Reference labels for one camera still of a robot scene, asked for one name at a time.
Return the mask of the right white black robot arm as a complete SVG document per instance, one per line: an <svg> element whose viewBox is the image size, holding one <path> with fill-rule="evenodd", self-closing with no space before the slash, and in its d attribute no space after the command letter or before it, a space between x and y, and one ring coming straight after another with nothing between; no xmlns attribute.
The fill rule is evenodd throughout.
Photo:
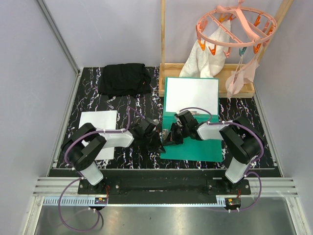
<svg viewBox="0 0 313 235"><path fill-rule="evenodd" d="M170 131L163 139L164 146L182 145L184 139L196 141L224 141L232 160L225 176L218 182L224 192L233 194L239 190L247 172L254 161L264 154L264 140L260 133L244 118L237 117L227 122L198 122L189 108L184 108L175 114L176 122L172 123Z"/></svg>

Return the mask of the white paper sheet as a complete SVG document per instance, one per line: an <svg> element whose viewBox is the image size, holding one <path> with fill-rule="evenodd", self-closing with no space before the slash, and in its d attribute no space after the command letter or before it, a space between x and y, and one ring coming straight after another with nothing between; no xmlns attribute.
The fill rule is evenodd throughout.
<svg viewBox="0 0 313 235"><path fill-rule="evenodd" d="M116 129L117 111L95 111L95 112L82 112L79 122L79 128L85 123L91 123L94 127L100 129ZM104 148L100 151L96 160L113 160L114 147Z"/></svg>
<svg viewBox="0 0 313 235"><path fill-rule="evenodd" d="M183 108L196 107L218 114L219 80L217 78L167 77L164 93L165 112L175 113Z"/></svg>

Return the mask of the green file folder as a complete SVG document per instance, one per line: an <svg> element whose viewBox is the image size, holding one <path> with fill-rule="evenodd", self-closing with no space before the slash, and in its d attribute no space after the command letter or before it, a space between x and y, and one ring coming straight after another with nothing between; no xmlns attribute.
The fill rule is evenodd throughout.
<svg viewBox="0 0 313 235"><path fill-rule="evenodd" d="M219 81L216 78L167 77L165 81L162 129L166 160L220 162L221 136L202 140L200 124L219 120Z"/></svg>

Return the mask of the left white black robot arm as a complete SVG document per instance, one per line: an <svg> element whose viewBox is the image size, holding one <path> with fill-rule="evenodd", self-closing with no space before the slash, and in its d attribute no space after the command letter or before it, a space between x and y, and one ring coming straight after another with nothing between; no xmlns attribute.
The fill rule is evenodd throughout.
<svg viewBox="0 0 313 235"><path fill-rule="evenodd" d="M95 163L101 150L139 146L148 152L165 153L157 125L158 121L150 118L120 130L97 129L86 123L63 143L61 151L65 162L80 174L81 179L88 181L89 189L100 194L106 187L104 175Z"/></svg>

